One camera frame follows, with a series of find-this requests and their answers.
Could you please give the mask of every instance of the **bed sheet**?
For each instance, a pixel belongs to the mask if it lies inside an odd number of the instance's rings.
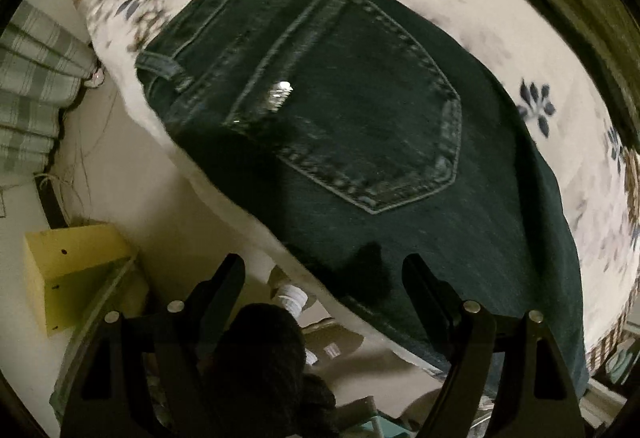
[[[169,139],[147,105],[134,60],[190,1],[75,0],[127,112],[174,159],[203,201],[292,278],[308,285],[329,312],[340,314],[345,326],[383,338],[339,305],[265,227],[220,195]],[[577,56],[526,0],[398,1],[438,25],[492,71],[554,171],[580,257],[585,348],[593,372],[615,346],[638,291],[636,154],[620,144]],[[402,350],[396,352],[420,363]]]

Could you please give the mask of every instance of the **jeans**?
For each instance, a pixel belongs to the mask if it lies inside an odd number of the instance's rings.
[[[193,0],[138,56],[169,135],[331,293],[448,368],[401,283],[545,314],[581,393],[578,257],[556,179],[494,76],[395,0]],[[488,392],[500,374],[496,357]]]

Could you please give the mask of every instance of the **back pocket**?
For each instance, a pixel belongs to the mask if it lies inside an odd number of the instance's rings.
[[[312,0],[273,43],[225,125],[370,214],[456,177],[460,97],[369,0]]]

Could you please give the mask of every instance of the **curtain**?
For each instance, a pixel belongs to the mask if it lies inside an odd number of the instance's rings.
[[[0,172],[32,174],[47,164],[96,57],[44,12],[23,1],[0,36]]]

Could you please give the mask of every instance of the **silver screw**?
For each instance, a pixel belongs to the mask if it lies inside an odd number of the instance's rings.
[[[545,320],[545,316],[543,316],[542,312],[539,312],[538,310],[531,310],[529,312],[529,319],[537,324],[540,324],[543,320]]]
[[[107,315],[104,316],[104,321],[108,324],[113,324],[119,318],[120,318],[120,313],[114,310],[112,312],[107,313]]]
[[[476,301],[465,301],[462,306],[469,313],[478,313],[480,311],[480,303]]]
[[[184,310],[184,303],[182,301],[171,301],[167,306],[166,310],[169,313],[180,313]]]

